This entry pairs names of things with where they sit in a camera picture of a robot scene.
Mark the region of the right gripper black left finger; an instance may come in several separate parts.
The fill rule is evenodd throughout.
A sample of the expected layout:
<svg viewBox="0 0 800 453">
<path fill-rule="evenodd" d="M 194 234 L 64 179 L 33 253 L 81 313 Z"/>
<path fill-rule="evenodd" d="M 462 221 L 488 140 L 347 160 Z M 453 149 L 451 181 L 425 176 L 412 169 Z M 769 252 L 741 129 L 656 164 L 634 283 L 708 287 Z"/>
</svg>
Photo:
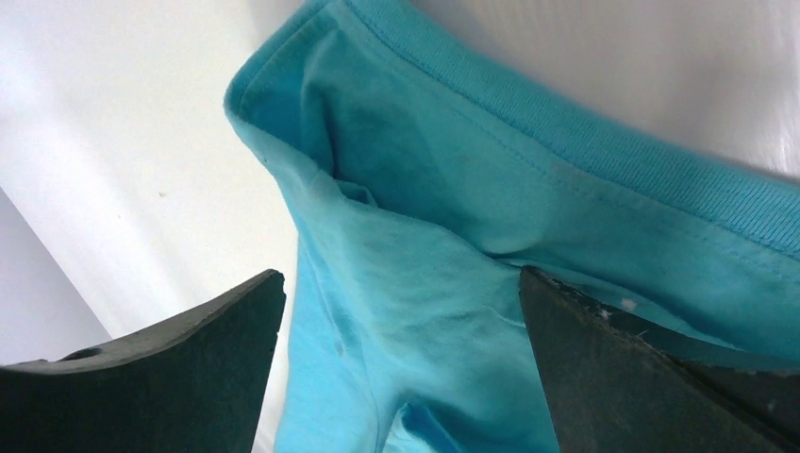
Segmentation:
<svg viewBox="0 0 800 453">
<path fill-rule="evenodd" d="M 285 309 L 264 271 L 57 361 L 1 369 L 5 452 L 249 452 Z"/>
</svg>

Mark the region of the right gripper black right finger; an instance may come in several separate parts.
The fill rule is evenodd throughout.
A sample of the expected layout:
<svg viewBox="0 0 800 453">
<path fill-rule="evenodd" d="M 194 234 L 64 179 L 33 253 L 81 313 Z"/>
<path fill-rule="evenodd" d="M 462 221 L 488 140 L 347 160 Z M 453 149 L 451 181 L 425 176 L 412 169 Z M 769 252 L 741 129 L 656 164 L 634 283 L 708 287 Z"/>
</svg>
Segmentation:
<svg viewBox="0 0 800 453">
<path fill-rule="evenodd" d="M 526 330 L 563 452 L 795 452 L 799 365 L 618 310 L 533 267 Z"/>
</svg>

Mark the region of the teal t shirt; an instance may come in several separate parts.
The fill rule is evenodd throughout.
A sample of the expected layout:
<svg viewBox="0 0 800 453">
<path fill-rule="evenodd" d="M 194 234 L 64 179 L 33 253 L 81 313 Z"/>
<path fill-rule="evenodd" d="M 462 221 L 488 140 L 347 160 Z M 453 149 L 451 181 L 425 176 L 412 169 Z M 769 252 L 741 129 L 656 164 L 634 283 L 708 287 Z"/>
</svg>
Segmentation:
<svg viewBox="0 0 800 453">
<path fill-rule="evenodd" d="M 799 357 L 799 190 L 601 117 L 405 1 L 310 1 L 225 114 L 296 224 L 278 452 L 554 452 L 526 266 Z"/>
</svg>

